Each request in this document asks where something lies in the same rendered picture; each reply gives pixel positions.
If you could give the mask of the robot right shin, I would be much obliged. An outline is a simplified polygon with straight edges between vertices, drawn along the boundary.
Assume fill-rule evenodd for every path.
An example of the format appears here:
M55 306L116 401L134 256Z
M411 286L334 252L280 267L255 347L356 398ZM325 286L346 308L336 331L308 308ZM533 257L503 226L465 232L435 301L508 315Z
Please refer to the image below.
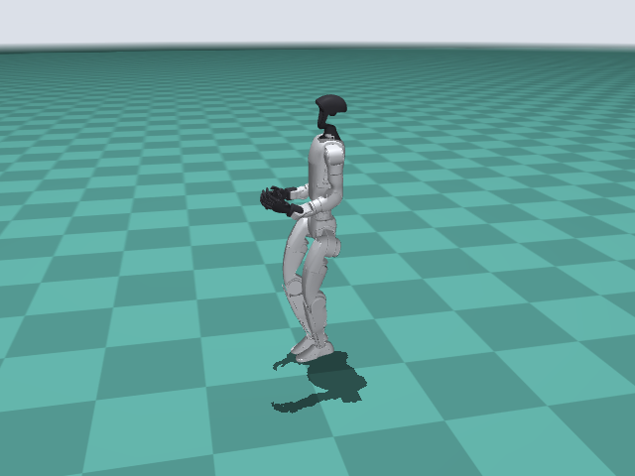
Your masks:
M306 302L304 300L303 292L301 292L300 294L295 296L295 295L291 295L288 291L286 291L284 286L283 286L283 284L282 284L282 287L284 289L286 297L287 297L287 299L289 301L289 304L290 304L290 306L291 306L296 318L300 322L303 330L306 332L308 340L310 340L313 337L312 337L312 333L310 331L310 328L308 326L308 322L307 322L307 318L306 318L306 314L305 314L303 301L304 301L304 303L306 303ZM307 304L306 304L306 306L307 306Z

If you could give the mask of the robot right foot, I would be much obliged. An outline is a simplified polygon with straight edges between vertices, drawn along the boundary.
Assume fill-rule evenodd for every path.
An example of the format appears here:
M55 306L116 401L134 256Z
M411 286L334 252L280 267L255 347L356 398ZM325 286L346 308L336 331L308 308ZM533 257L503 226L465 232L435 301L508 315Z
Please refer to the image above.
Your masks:
M327 340L328 340L328 336L324 334L324 341L327 341ZM305 350L307 350L309 347L311 347L313 344L315 344L315 340L313 338L308 340L308 337L305 336L297 345L292 347L291 352L293 354L300 354L304 352Z

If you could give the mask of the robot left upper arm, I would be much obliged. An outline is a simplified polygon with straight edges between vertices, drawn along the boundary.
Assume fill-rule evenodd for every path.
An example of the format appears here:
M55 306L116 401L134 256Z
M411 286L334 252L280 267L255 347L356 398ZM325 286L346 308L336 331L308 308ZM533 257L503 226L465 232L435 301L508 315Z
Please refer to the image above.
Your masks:
M343 198L343 150L336 144L324 147L324 161L327 166L327 177L331 188L328 188L323 197L327 198L333 193L339 193Z

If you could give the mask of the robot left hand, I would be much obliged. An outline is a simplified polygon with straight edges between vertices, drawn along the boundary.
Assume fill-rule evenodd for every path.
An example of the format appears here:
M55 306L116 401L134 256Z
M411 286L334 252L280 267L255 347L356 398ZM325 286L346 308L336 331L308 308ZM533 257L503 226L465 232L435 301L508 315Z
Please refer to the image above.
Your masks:
M275 212L286 213L287 216L289 217L291 217L293 212L298 212L298 213L304 212L302 207L295 205L293 203L289 204L289 202L285 201L285 199L283 198L283 196L280 194L278 190L276 192L280 199L277 199L273 195L271 195L268 187L266 188L266 193L268 196L265 194L265 190L263 189L261 193L261 197L260 197L261 204L264 207L268 209L272 209Z

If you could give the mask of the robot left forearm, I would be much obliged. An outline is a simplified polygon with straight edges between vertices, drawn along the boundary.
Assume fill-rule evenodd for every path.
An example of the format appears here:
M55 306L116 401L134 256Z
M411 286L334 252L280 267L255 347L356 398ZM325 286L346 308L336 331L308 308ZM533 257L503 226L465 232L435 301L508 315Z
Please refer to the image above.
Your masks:
M291 217L294 220L300 220L301 218L307 218L312 215L315 215L319 212L330 211L339 205L341 202L341 195L339 193L333 193L327 198L318 197L317 199L299 205L303 208L303 213L293 212Z

